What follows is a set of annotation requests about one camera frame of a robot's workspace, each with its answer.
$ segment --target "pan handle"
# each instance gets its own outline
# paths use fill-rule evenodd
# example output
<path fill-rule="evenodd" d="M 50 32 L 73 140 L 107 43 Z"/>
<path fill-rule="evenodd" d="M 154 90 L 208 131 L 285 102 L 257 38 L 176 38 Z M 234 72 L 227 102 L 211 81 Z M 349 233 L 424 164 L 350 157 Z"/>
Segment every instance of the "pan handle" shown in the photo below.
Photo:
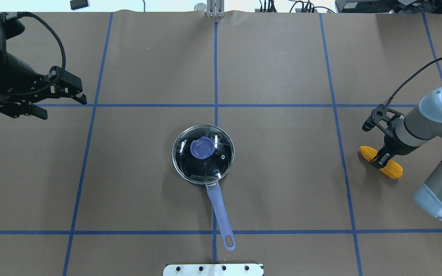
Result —
<path fill-rule="evenodd" d="M 226 207 L 224 206 L 221 187 L 219 185 L 216 185 L 216 187 L 213 188 L 208 187 L 207 195 L 209 195 L 209 199 L 211 200 L 211 204 L 214 208 L 214 214 L 218 220 L 219 231 L 221 232 L 221 237 L 223 238 L 224 248 L 226 248 L 228 251 L 235 250 L 235 236 L 233 235 L 233 229 L 231 229 L 228 213 L 226 212 Z"/>

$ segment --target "blue tape grid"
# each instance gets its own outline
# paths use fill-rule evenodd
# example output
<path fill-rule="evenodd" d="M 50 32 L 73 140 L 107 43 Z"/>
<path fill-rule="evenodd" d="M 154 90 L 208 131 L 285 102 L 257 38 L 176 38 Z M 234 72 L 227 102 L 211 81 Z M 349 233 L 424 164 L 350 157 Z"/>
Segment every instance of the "blue tape grid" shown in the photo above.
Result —
<path fill-rule="evenodd" d="M 76 218 L 78 216 L 79 199 L 81 198 L 81 188 L 83 187 L 84 173 L 86 171 L 86 161 L 88 160 L 88 152 L 90 149 L 91 135 L 93 133 L 93 123 L 95 122 L 98 97 L 100 96 L 100 87 L 102 84 L 103 68 L 105 66 L 105 58 L 107 57 L 107 47 L 109 45 L 110 30 L 112 28 L 113 18 L 114 18 L 114 13 L 110 13 L 109 27 L 107 29 L 107 38 L 105 39 L 105 46 L 103 49 L 103 56 L 102 56 L 102 64 L 100 65 L 100 75 L 98 76 L 97 90 L 96 90 L 96 94 L 95 94 L 95 102 L 94 102 L 94 106 L 93 106 L 93 111 L 91 113 L 90 127 L 88 129 L 88 138 L 86 140 L 86 148 L 84 149 L 83 165 L 81 167 L 81 176 L 79 177 L 78 192 L 76 194 L 76 202 L 74 205 L 73 220 L 71 222 L 71 231 L 69 233 L 69 241 L 68 241 L 68 247 L 67 247 L 67 251 L 66 251 L 66 259 L 64 261 L 63 276 L 66 276 L 66 274 L 67 274 L 67 269 L 68 269 L 68 265 L 69 265 L 69 257 L 71 255 L 71 247 L 73 245 L 73 237 L 74 237 L 74 232 L 75 232 L 75 227 L 76 227 Z"/>
<path fill-rule="evenodd" d="M 349 206 L 349 214 L 350 214 L 351 227 L 352 227 L 352 236 L 354 238 L 354 250 L 356 252 L 358 273 L 360 276 L 363 276 L 363 269 L 361 267 L 361 255 L 359 254 L 358 234 L 356 234 L 356 223 L 354 222 L 354 211 L 352 208 L 351 188 L 349 187 L 349 178 L 347 177 L 347 166 L 346 166 L 345 157 L 344 157 L 344 147 L 342 145 L 342 135 L 340 133 L 339 118 L 338 118 L 338 113 L 337 113 L 337 104 L 335 102 L 335 93 L 333 92 L 332 73 L 330 72 L 330 61 L 328 60 L 327 41 L 325 39 L 325 28 L 323 25 L 322 14 L 319 13 L 318 15 L 320 18 L 320 28 L 322 30 L 322 40 L 323 40 L 323 50 L 325 52 L 325 61 L 327 63 L 328 84 L 330 86 L 330 94 L 332 97 L 333 116 L 335 118 L 335 127 L 337 130 L 337 138 L 339 141 L 340 159 L 342 161 L 342 167 L 344 168 L 345 185 L 346 185 L 346 189 L 347 189 L 347 204 Z"/>
<path fill-rule="evenodd" d="M 431 38 L 431 33 L 429 32 L 429 26 L 427 24 L 426 14 L 424 12 L 422 13 L 422 20 L 424 21 L 424 27 L 426 28 L 427 38 L 429 39 L 429 46 L 431 47 L 431 51 L 433 52 L 433 58 L 437 59 L 437 56 L 436 56 L 435 50 L 434 50 L 433 40 Z M 437 71 L 439 72 L 439 76 L 441 77 L 441 82 L 442 82 L 441 66 L 439 65 L 438 62 L 436 63 L 436 66 L 437 66 Z"/>
<path fill-rule="evenodd" d="M 218 21 L 214 22 L 214 125 L 218 126 Z M 218 260 L 218 250 L 217 250 L 217 225 L 218 220 L 216 219 L 216 214 L 213 209 L 213 262 Z"/>
<path fill-rule="evenodd" d="M 340 126 L 337 114 L 337 108 L 374 108 L 377 103 L 363 103 L 363 104 L 345 104 L 345 103 L 336 103 L 335 94 L 333 91 L 333 81 L 332 74 L 330 70 L 330 61 L 328 58 L 328 49 L 325 37 L 325 29 L 322 15 L 319 15 L 320 18 L 320 27 L 322 33 L 322 41 L 324 46 L 325 60 L 327 65 L 327 73 L 328 73 L 328 84 L 330 86 L 330 94 L 332 98 L 332 104 L 219 104 L 218 101 L 218 22 L 214 23 L 214 104 L 154 104 L 154 103 L 98 103 L 99 93 L 100 93 L 100 85 L 103 75 L 103 69 L 105 65 L 105 59 L 107 55 L 107 46 L 110 37 L 110 31 L 112 27 L 112 19 L 113 13 L 110 14 L 109 18 L 109 26 L 107 29 L 107 38 L 105 41 L 105 47 L 102 57 L 102 64 L 100 67 L 100 76 L 97 84 L 97 90 L 95 95 L 94 103 L 88 105 L 80 105 L 78 103 L 42 103 L 39 106 L 41 107 L 84 107 L 84 108 L 93 108 L 93 112 L 91 115 L 90 126 L 88 130 L 88 138 L 86 142 L 86 149 L 84 152 L 83 164 L 81 168 L 81 176 L 79 179 L 78 192 L 76 196 L 76 203 L 73 212 L 73 220 L 71 224 L 71 229 L 69 231 L 59 231 L 59 230 L 0 230 L 0 235 L 68 235 L 68 248 L 66 252 L 66 259 L 63 268 L 63 276 L 67 274 L 67 268 L 69 265 L 69 258 L 71 255 L 72 241 L 75 235 L 212 235 L 213 238 L 213 262 L 216 262 L 216 236 L 219 234 L 219 230 L 217 230 L 216 216 L 213 213 L 213 228 L 212 230 L 173 230 L 173 231 L 78 231 L 75 230 L 76 227 L 76 219 L 78 214 L 79 207 L 79 199 L 81 197 L 81 189 L 84 180 L 84 174 L 86 171 L 86 161 L 88 158 L 88 151 L 91 142 L 91 135 L 93 132 L 93 123 L 96 115 L 96 110 L 98 107 L 170 107 L 170 108 L 214 108 L 214 124 L 218 125 L 218 111 L 219 108 L 333 108 L 335 125 L 337 130 L 337 138 L 339 142 L 340 156 L 342 161 L 342 166 L 344 169 L 345 175 L 345 183 L 347 188 L 347 199 L 349 206 L 349 214 L 351 220 L 351 229 L 337 229 L 337 230 L 234 230 L 233 233 L 237 235 L 301 235 L 301 234 L 352 234 L 354 238 L 355 251 L 356 251 L 356 261 L 358 264 L 358 273 L 361 276 L 363 274 L 361 268 L 361 259 L 359 254 L 358 247 L 358 239 L 357 234 L 394 234 L 394 233 L 442 233 L 442 229 L 356 229 L 354 213 L 352 209 L 351 202 L 351 191 L 349 188 L 349 180 L 347 177 L 347 168 L 345 163 L 345 157 L 342 147 L 342 136 L 340 133 Z M 429 45 L 431 47 L 433 58 L 437 58 L 435 54 L 435 49 L 433 46 L 432 38 L 429 33 L 429 28 L 427 24 L 426 15 L 423 13 L 422 18 L 424 21 L 425 30 L 427 33 L 427 37 L 429 39 Z M 440 65 L 437 63 L 437 69 L 440 74 L 440 78 L 442 80 L 442 70 Z M 413 104 L 403 104 L 403 105 L 391 105 L 391 107 L 395 108 L 413 108 L 416 105 Z"/>

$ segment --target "purple lid knob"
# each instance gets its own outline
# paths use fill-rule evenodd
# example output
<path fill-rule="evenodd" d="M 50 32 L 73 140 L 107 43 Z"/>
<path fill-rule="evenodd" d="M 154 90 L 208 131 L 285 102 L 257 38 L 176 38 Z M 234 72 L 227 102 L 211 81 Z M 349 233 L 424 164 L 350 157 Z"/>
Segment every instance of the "purple lid knob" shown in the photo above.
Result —
<path fill-rule="evenodd" d="M 207 137 L 202 136 L 191 143 L 191 153 L 197 159 L 206 159 L 211 156 L 213 152 L 214 143 Z"/>

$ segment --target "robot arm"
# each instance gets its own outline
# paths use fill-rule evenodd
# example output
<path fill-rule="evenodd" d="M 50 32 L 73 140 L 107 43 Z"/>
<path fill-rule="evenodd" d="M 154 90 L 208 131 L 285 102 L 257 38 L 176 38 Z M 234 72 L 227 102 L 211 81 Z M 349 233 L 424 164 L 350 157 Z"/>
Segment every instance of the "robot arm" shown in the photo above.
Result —
<path fill-rule="evenodd" d="M 25 27 L 18 20 L 33 17 L 51 31 L 61 48 L 63 64 L 54 66 L 48 75 L 37 74 L 28 64 L 9 54 L 6 49 L 7 39 L 20 35 Z M 0 14 L 0 112 L 18 118 L 20 115 L 33 115 L 47 119 L 47 111 L 32 103 L 44 99 L 72 98 L 85 105 L 86 96 L 82 94 L 81 79 L 65 70 L 65 54 L 60 39 L 38 16 L 26 13 Z"/>
<path fill-rule="evenodd" d="M 424 66 L 412 77 L 436 61 Z M 370 131 L 377 126 L 384 133 L 384 146 L 370 161 L 379 169 L 385 168 L 395 155 L 407 155 L 432 138 L 442 138 L 442 87 L 424 97 L 407 115 L 388 107 L 393 96 L 377 106 L 363 124 L 363 131 Z M 442 221 L 442 160 L 417 191 L 414 201 L 417 206 Z"/>

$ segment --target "black cable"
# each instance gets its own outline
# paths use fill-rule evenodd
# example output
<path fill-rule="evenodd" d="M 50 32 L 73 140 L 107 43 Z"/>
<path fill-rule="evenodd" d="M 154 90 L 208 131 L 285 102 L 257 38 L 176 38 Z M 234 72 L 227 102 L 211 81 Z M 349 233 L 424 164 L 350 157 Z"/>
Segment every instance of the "black cable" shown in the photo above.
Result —
<path fill-rule="evenodd" d="M 17 92 L 17 93 L 2 93 L 2 92 L 0 92 L 0 95 L 26 96 L 26 95 L 37 94 L 39 92 L 42 92 L 42 91 L 48 89 L 51 86 L 54 86 L 56 83 L 58 83 L 58 81 L 61 79 L 61 77 L 63 77 L 64 71 L 66 69 L 66 54 L 64 52 L 63 43 L 59 39 L 58 34 L 56 34 L 56 32 L 51 28 L 51 26 L 49 26 L 49 24 L 47 24 L 42 18 L 38 17 L 37 15 L 35 15 L 31 12 L 19 12 L 19 13 L 17 13 L 17 15 L 19 18 L 32 17 L 32 18 L 36 19 L 37 21 L 42 23 L 42 25 L 44 25 L 44 27 L 47 28 L 47 30 L 49 30 L 51 32 L 52 36 L 54 36 L 54 38 L 56 39 L 56 41 L 59 44 L 59 49 L 61 50 L 61 57 L 63 59 L 63 64 L 61 65 L 61 70 L 58 72 L 58 75 L 56 76 L 56 78 L 51 83 L 46 84 L 44 87 L 41 87 L 39 89 L 30 91 L 30 92 Z"/>
<path fill-rule="evenodd" d="M 292 11 L 293 11 L 294 6 L 296 6 L 296 4 L 297 4 L 298 2 L 303 3 L 303 1 L 295 1 L 294 4 L 293 4 L 293 6 L 291 7 L 291 9 L 289 10 L 289 12 L 292 12 Z"/>
<path fill-rule="evenodd" d="M 308 7 L 311 7 L 310 5 L 313 5 L 310 1 L 307 2 L 307 5 L 305 6 L 304 9 L 301 10 L 301 12 L 307 12 L 308 11 Z"/>
<path fill-rule="evenodd" d="M 442 61 L 442 57 L 437 58 L 433 61 L 431 61 L 430 63 L 426 64 L 423 68 L 420 68 L 417 72 L 415 72 L 415 74 L 413 74 L 411 77 L 409 77 L 402 85 L 400 85 L 397 90 L 395 90 L 395 92 L 388 98 L 388 100 L 386 100 L 385 105 L 389 105 L 391 100 L 393 100 L 393 98 L 395 97 L 395 95 L 398 93 L 398 91 L 400 91 L 400 89 L 402 89 L 402 87 L 404 87 L 405 84 L 407 84 L 408 82 L 410 82 L 410 80 L 412 80 L 414 77 L 416 77 L 420 72 L 422 72 L 424 69 L 428 68 L 429 65 L 437 63 L 437 61 Z"/>
<path fill-rule="evenodd" d="M 308 3 L 308 2 L 301 1 L 301 0 L 298 0 L 298 1 L 289 0 L 289 1 L 294 2 L 293 6 L 292 6 L 291 9 L 289 10 L 289 12 L 292 12 L 292 11 L 293 11 L 293 8 L 294 8 L 294 6 L 295 6 L 297 3 L 301 3 L 301 11 L 303 11 L 303 9 L 304 9 L 304 7 L 305 7 L 305 3 Z"/>
<path fill-rule="evenodd" d="M 313 12 L 315 12 L 315 9 L 316 9 L 316 8 L 324 8 L 324 9 L 329 10 L 330 13 L 335 13 L 333 10 L 329 9 L 328 7 L 322 7 L 322 6 L 313 7 L 313 8 L 312 8 L 312 9 L 313 9 Z"/>
<path fill-rule="evenodd" d="M 274 0 L 269 1 L 272 1 L 272 12 L 277 12 L 277 9 L 275 9 Z"/>

